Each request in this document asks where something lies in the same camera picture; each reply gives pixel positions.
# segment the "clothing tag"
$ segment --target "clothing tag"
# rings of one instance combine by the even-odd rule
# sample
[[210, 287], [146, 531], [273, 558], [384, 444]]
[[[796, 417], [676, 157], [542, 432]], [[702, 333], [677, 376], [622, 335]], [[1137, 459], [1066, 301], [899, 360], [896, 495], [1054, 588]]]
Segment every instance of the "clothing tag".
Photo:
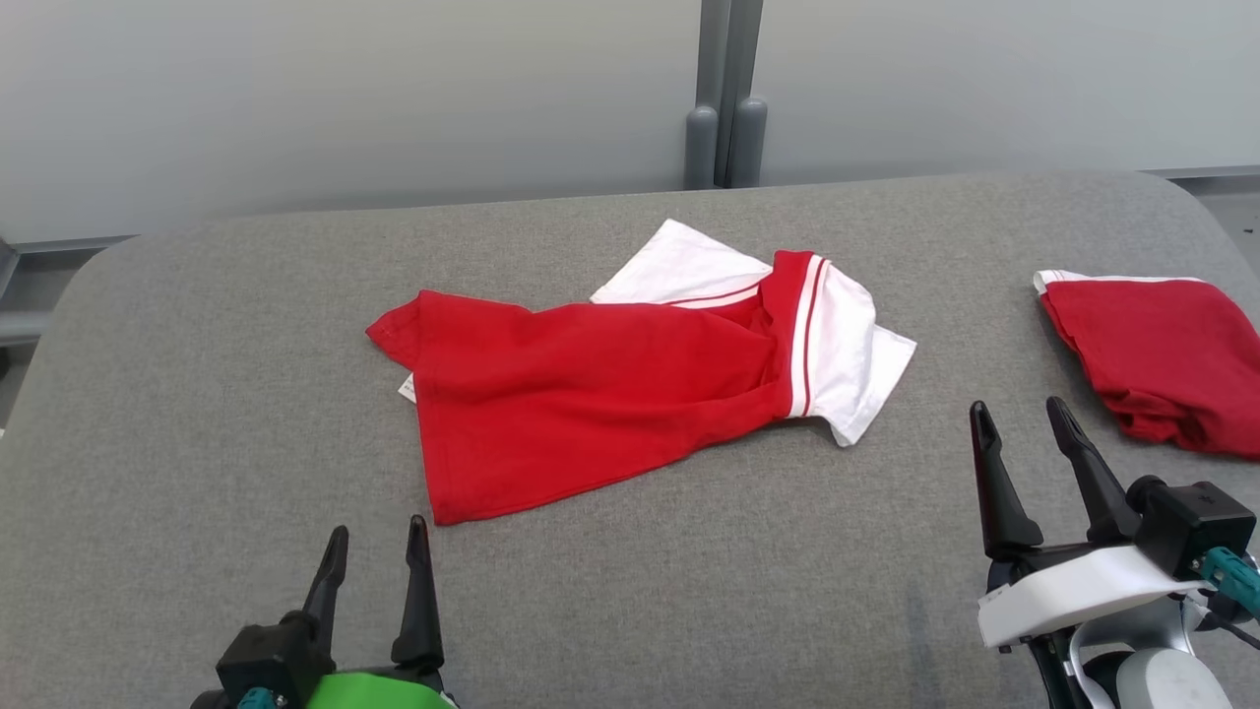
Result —
[[398, 394], [406, 397], [412, 404], [416, 403], [416, 375], [407, 375], [407, 382], [398, 388]]

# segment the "white robot part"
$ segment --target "white robot part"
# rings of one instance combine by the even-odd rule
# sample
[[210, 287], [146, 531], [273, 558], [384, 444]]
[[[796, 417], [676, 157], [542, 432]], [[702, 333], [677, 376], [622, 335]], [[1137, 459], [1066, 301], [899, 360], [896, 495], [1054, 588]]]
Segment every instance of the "white robot part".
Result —
[[1200, 612], [1205, 610], [1202, 602], [1206, 599], [1200, 599], [1197, 593], [1187, 593], [1182, 601], [1163, 597], [1081, 623], [1072, 633], [1067, 650], [1067, 665], [1070, 665], [1067, 674], [1076, 678], [1091, 709], [1115, 709], [1115, 703], [1099, 684], [1099, 678], [1090, 676], [1085, 671], [1082, 649], [1120, 644], [1134, 651], [1176, 650], [1184, 655], [1194, 655], [1189, 633], [1203, 620]]
[[1207, 665], [1179, 650], [1139, 650], [1120, 665], [1116, 694], [1124, 709], [1232, 709]]
[[980, 598], [980, 636], [985, 647], [1077, 626], [1134, 608], [1169, 593], [1211, 588], [1179, 582], [1133, 545], [1109, 547], [1042, 569], [1014, 586]]

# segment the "gray wall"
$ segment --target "gray wall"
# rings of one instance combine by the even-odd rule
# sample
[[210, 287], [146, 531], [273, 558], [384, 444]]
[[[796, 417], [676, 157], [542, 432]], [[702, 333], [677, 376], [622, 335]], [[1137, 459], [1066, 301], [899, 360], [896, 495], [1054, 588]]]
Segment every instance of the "gray wall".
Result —
[[1260, 164], [1255, 0], [765, 0], [762, 184]]
[[0, 0], [0, 235], [680, 188], [698, 28], [698, 0]]

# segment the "red fabric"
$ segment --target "red fabric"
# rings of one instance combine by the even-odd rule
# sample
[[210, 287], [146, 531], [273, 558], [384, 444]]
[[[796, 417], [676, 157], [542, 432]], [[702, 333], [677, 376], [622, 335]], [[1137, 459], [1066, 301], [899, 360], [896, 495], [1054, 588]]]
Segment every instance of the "red fabric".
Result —
[[433, 520], [538, 508], [788, 416], [808, 252], [713, 309], [518, 305], [423, 290], [368, 335], [415, 375]]
[[1042, 302], [1125, 433], [1260, 460], [1260, 336], [1218, 288], [1062, 281]]

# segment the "gray table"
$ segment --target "gray table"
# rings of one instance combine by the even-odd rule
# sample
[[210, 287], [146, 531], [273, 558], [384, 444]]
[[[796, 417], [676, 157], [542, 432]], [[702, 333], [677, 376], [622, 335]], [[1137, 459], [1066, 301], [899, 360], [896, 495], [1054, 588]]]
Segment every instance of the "gray table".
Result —
[[[289, 214], [92, 259], [0, 442], [0, 705], [181, 706], [247, 622], [299, 604], [352, 534], [334, 655], [383, 661], [407, 519], [427, 514], [406, 377], [363, 327], [420, 287], [582, 300], [665, 217], [769, 259], [816, 249], [919, 351], [862, 442], [774, 427], [541, 510], [438, 529], [445, 675], [470, 709], [1042, 706], [980, 647], [966, 408], [984, 399], [1047, 542], [1085, 511], [1045, 422], [1067, 399], [1121, 482], [1254, 465], [1121, 440], [1033, 295], [1038, 267], [1260, 283], [1191, 196], [1058, 173]], [[1255, 655], [1201, 636], [1237, 706]]]

